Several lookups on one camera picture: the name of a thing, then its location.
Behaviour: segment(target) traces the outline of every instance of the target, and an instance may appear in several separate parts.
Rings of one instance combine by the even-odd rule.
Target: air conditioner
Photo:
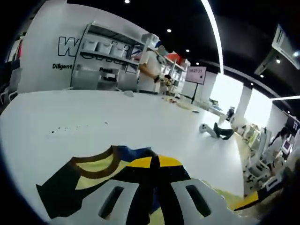
[[[298,59],[293,57],[293,53],[297,51],[297,49],[292,47],[291,42],[280,25],[277,26],[272,47],[284,55],[297,69],[300,69]]]

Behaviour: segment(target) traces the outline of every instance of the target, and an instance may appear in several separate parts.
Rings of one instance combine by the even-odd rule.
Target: desk
[[[43,91],[18,95],[0,117],[6,166],[17,189],[49,219],[36,184],[42,185],[72,156],[99,154],[111,145],[151,146],[179,160],[192,178],[243,196],[242,165],[234,137],[200,134],[219,117],[179,108],[159,96],[97,90]],[[225,121],[222,128],[229,128]]]

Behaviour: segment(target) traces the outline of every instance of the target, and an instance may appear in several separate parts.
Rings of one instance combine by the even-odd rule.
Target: ceiling
[[[121,16],[150,33],[160,37],[164,46],[187,58],[192,64],[200,60],[219,63],[214,33],[200,0],[131,0],[125,4],[119,1],[68,0],[68,3],[99,8]],[[299,1],[285,0],[209,0],[214,12],[223,50],[224,65],[251,76],[272,89],[279,96],[300,95],[300,70],[297,70],[281,54],[281,63],[272,59],[264,78],[255,75],[255,70],[272,50],[277,24],[283,27],[290,41],[300,44],[297,24]],[[208,70],[218,72],[215,66]],[[240,75],[225,70],[225,74],[243,82],[250,82]],[[255,84],[254,88],[274,97],[264,87]],[[294,114],[300,114],[299,100],[289,100]],[[277,102],[284,110],[286,105]]]

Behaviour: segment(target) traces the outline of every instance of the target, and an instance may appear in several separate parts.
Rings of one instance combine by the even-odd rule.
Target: bright window
[[[272,101],[264,94],[253,89],[245,112],[245,119],[261,128],[265,127],[270,117],[271,108]]]
[[[218,101],[224,113],[232,106],[235,110],[240,102],[243,83],[226,75],[218,74],[210,98]]]

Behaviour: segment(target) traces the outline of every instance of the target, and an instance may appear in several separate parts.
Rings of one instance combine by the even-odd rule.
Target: red object
[[[175,60],[177,60],[177,64],[179,64],[179,65],[180,65],[181,60],[182,60],[182,58],[176,53],[168,54],[167,58],[172,60],[173,62],[175,62]]]

